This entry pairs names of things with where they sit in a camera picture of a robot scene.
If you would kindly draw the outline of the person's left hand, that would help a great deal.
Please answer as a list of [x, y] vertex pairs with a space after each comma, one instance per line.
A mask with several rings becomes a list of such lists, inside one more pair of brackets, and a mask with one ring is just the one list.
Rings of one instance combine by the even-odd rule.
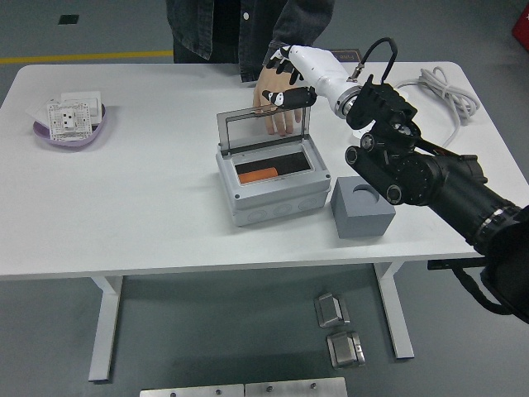
[[[264, 67], [254, 88], [253, 106], [270, 105], [269, 100], [262, 95], [265, 90], [275, 93], [291, 89], [290, 76], [290, 73], [282, 72], [277, 74], [275, 69], [266, 69]], [[279, 134], [280, 136], [286, 136], [291, 134], [294, 123], [301, 122], [302, 114], [303, 112], [299, 109], [275, 113], [273, 116], [264, 119], [266, 130], [270, 135]]]

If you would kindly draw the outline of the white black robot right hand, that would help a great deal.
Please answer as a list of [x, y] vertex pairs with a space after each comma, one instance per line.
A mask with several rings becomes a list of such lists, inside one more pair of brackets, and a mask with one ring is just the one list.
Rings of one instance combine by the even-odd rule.
[[262, 96], [274, 106], [292, 110], [311, 107], [317, 97], [329, 102], [330, 109], [340, 118], [346, 118], [361, 87], [350, 80], [350, 76], [328, 50], [309, 46], [288, 45], [275, 51], [268, 66], [284, 67], [291, 65], [291, 82], [302, 80], [303, 87], [291, 88], [282, 92], [265, 90]]

